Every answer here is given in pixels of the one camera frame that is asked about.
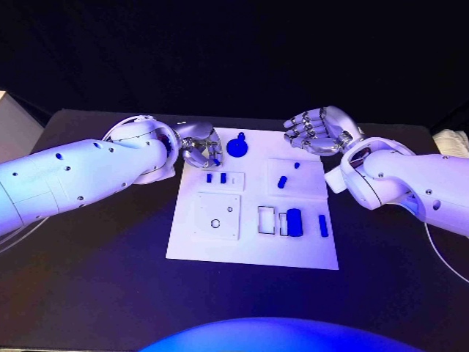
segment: table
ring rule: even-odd
[[[132,115],[59,111],[33,151],[99,139]],[[283,131],[279,120],[154,116],[168,124],[207,120],[217,127]],[[423,127],[361,128],[419,154],[437,152]],[[340,155],[322,161],[328,171]],[[330,194],[338,271],[167,260],[181,165],[174,178],[134,185],[50,218],[0,254],[0,346],[137,350],[203,323],[269,316],[338,323],[427,351],[469,351],[469,285],[400,207],[370,211],[348,192]],[[465,273],[469,241],[432,232]]]

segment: black curtain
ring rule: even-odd
[[[358,122],[449,127],[469,8],[0,0],[0,89],[43,124],[63,108],[283,120],[337,105]]]

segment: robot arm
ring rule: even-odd
[[[183,122],[171,128],[153,117],[137,116],[114,126],[102,141],[86,139],[0,164],[0,236],[134,183],[174,176],[181,148],[191,165],[220,165],[212,124]],[[209,158],[201,155],[206,148]]]
[[[342,152],[340,166],[325,174],[335,193],[348,189],[370,210],[401,205],[419,220],[469,236],[469,159],[416,155],[396,141],[366,139],[334,106],[302,113],[285,127],[294,147],[322,156]]]

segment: white platform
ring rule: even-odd
[[[338,270],[319,157],[291,148],[282,132],[216,131],[223,150],[245,132],[249,151],[242,158],[224,151],[220,168],[197,169],[184,164],[166,257]],[[224,184],[222,172],[227,174]],[[206,182],[209,173],[212,183]],[[276,187],[281,176],[288,177],[283,189]],[[259,206],[275,208],[275,235],[258,233]],[[291,208],[301,209],[302,215],[304,236],[296,238],[281,236],[279,213]],[[328,237],[319,232],[321,214],[327,217]]]

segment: black table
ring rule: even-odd
[[[59,111],[35,151],[99,139],[132,115]],[[154,116],[283,131],[276,120]],[[419,154],[437,151],[423,127],[361,127]],[[327,170],[338,160],[324,158]],[[330,194],[338,271],[167,260],[181,165],[174,178],[50,218],[0,254],[0,346],[134,350],[203,323],[271,316],[357,327],[429,351],[469,351],[469,285],[400,207],[370,211],[348,192]],[[469,276],[469,241],[432,234]]]

